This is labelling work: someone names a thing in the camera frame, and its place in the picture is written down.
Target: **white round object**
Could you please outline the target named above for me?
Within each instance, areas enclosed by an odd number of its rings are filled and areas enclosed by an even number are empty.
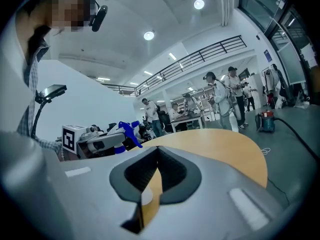
[[[152,31],[148,31],[144,33],[143,37],[145,40],[150,41],[155,37],[155,33],[153,33]]]
[[[194,8],[201,10],[205,6],[205,2],[203,0],[196,0],[194,2]]]
[[[149,204],[154,198],[154,194],[152,193],[149,186],[146,186],[145,190],[141,194],[141,203],[143,206]]]

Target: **round wooden table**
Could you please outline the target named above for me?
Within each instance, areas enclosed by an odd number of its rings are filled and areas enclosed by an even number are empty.
[[[180,131],[152,139],[143,143],[142,146],[165,146],[215,159],[236,168],[262,187],[267,187],[267,164],[260,148],[247,136],[231,130],[194,129]],[[142,207],[144,225],[151,221],[159,208],[162,184],[158,170],[149,182],[149,187],[153,193],[153,199]]]

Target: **round ceiling light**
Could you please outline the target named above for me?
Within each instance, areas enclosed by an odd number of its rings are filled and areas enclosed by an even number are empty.
[[[144,33],[143,37],[145,40],[150,41],[155,37],[155,33],[153,33],[152,31],[148,31]]]
[[[194,8],[201,10],[205,6],[205,2],[203,0],[196,0],[194,2]]]

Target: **black pants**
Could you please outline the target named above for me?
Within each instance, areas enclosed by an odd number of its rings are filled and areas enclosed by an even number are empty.
[[[250,111],[250,103],[252,105],[252,108],[253,110],[255,110],[255,100],[254,100],[254,97],[250,97],[248,98],[248,107],[247,107],[247,110]]]
[[[179,123],[178,125],[175,126],[175,130],[176,131],[181,130],[181,132],[188,130],[187,123],[186,122]]]
[[[241,113],[241,120],[237,120],[238,126],[244,124],[245,118],[245,100],[243,96],[236,96],[236,101],[238,102],[239,110]]]

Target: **ceiling light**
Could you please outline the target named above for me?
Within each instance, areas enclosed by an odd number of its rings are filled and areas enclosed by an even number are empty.
[[[289,27],[291,26],[292,23],[294,23],[295,18],[293,20],[291,20],[291,22],[289,23]]]
[[[203,0],[196,0],[194,2],[194,8],[201,10],[205,6],[205,2]]]
[[[109,78],[103,78],[103,77],[98,77],[97,79],[98,79],[98,80],[107,80],[107,81],[110,81]]]
[[[150,72],[148,72],[148,71],[144,71],[144,73],[146,73],[146,74],[148,74],[148,75],[150,75],[150,76],[153,75],[152,73],[150,73]]]
[[[172,59],[176,60],[177,58],[170,52],[169,55],[171,56]]]
[[[148,32],[144,33],[143,37],[145,40],[150,41],[150,40],[154,39],[155,34],[152,31],[148,31]]]

